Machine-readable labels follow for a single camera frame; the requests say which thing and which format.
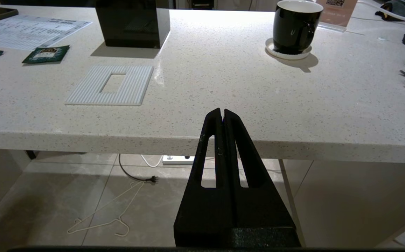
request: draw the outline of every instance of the sign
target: sign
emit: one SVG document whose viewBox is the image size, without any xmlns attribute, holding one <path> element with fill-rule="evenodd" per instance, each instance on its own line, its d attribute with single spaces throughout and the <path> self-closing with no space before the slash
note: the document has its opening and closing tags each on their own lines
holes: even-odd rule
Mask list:
<svg viewBox="0 0 405 252">
<path fill-rule="evenodd" d="M 320 22 L 347 27 L 351 14 L 358 0 L 317 0 L 316 3 L 324 6 Z"/>
</svg>

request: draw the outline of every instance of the black cable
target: black cable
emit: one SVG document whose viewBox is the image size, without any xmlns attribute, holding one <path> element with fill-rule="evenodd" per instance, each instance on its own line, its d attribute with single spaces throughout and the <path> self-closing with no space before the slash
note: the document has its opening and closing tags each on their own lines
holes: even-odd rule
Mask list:
<svg viewBox="0 0 405 252">
<path fill-rule="evenodd" d="M 120 168 L 121 168 L 122 171 L 123 171 L 128 177 L 130 177 L 131 179 L 135 179 L 135 180 L 137 180 L 137 181 L 145 181 L 145 182 L 146 182 L 146 181 L 151 181 L 151 182 L 153 182 L 153 183 L 156 183 L 157 180 L 159 179 L 159 177 L 156 177 L 156 176 L 152 176 L 152 177 L 150 177 L 150 178 L 148 178 L 148 179 L 141 179 L 141 178 L 138 178 L 138 177 L 134 177 L 134 176 L 129 175 L 129 173 L 127 173 L 127 172 L 124 170 L 123 166 L 121 165 L 120 156 L 121 156 L 121 154 L 119 154 L 119 165 L 120 165 Z"/>
<path fill-rule="evenodd" d="M 249 4 L 249 9 L 247 11 L 251 11 L 252 1 L 254 1 L 254 0 L 251 0 L 251 3 Z"/>
</svg>

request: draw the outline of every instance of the black mug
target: black mug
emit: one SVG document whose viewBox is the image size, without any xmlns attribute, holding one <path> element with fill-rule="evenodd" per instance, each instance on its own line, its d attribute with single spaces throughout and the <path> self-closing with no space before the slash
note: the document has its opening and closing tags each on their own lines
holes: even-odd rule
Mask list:
<svg viewBox="0 0 405 252">
<path fill-rule="evenodd" d="M 281 0 L 274 17 L 274 50 L 300 54 L 313 41 L 324 7 L 307 0 Z"/>
</svg>

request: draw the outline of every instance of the qr code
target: qr code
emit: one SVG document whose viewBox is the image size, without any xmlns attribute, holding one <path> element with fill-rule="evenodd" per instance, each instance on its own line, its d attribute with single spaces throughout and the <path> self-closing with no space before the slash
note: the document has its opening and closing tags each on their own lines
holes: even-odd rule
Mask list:
<svg viewBox="0 0 405 252">
<path fill-rule="evenodd" d="M 328 5 L 333 5 L 333 6 L 344 6 L 345 0 L 327 0 Z"/>
</svg>

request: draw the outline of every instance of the white grid plate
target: white grid plate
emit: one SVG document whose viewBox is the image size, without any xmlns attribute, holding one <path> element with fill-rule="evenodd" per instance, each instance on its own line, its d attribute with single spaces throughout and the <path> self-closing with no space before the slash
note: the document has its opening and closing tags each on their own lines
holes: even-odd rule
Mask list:
<svg viewBox="0 0 405 252">
<path fill-rule="evenodd" d="M 142 104 L 154 67 L 146 65 L 95 65 L 67 98 L 68 105 Z M 117 92 L 102 92 L 111 75 L 125 75 Z"/>
</svg>

